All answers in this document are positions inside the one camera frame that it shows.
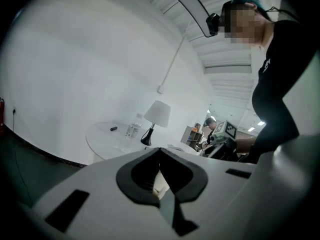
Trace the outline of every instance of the black lamp base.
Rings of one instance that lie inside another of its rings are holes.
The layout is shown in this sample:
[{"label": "black lamp base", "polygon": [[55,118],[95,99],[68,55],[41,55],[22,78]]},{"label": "black lamp base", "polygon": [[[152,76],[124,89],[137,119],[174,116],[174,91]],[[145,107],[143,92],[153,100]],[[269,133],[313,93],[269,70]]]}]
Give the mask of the black lamp base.
[{"label": "black lamp base", "polygon": [[151,146],[151,135],[154,132],[154,129],[150,128],[148,131],[148,134],[141,140],[141,143],[147,146]]}]

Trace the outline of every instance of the black slot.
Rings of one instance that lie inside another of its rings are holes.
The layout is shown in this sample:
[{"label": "black slot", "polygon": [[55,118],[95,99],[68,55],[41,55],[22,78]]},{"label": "black slot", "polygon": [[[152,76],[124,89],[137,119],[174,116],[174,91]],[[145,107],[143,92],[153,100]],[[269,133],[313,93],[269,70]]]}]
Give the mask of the black slot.
[{"label": "black slot", "polygon": [[65,232],[81,206],[88,198],[89,193],[75,190],[69,195],[46,219],[45,221],[61,232]]},{"label": "black slot", "polygon": [[231,174],[234,176],[238,176],[241,178],[249,179],[251,176],[251,172],[243,171],[243,170],[236,170],[236,169],[228,169],[226,171],[227,174]]}]

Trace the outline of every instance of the white lampshade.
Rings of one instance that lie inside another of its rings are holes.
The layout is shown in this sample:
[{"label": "white lampshade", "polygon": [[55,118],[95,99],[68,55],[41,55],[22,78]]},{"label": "white lampshade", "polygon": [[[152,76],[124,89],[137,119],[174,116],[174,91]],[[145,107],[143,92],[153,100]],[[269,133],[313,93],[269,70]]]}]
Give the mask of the white lampshade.
[{"label": "white lampshade", "polygon": [[144,118],[158,126],[167,128],[169,123],[171,107],[159,100],[156,100],[149,110],[145,113]]}]

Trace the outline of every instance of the hand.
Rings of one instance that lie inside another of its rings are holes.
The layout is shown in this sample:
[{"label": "hand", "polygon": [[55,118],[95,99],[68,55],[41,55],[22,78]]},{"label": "hand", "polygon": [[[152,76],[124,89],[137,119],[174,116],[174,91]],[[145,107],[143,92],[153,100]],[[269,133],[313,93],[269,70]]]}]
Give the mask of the hand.
[{"label": "hand", "polygon": [[235,141],[236,152],[238,154],[247,154],[250,151],[252,145],[255,144],[257,137],[252,138],[240,138]]}]

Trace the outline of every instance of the water bottle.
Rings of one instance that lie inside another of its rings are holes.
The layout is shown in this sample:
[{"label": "water bottle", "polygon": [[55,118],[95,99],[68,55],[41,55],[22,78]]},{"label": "water bottle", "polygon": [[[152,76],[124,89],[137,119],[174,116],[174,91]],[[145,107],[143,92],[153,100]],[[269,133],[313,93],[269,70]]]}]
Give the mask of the water bottle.
[{"label": "water bottle", "polygon": [[126,130],[125,137],[128,139],[134,139],[137,137],[138,132],[142,125],[142,114],[136,114],[136,118],[134,119],[134,122],[131,123]]}]

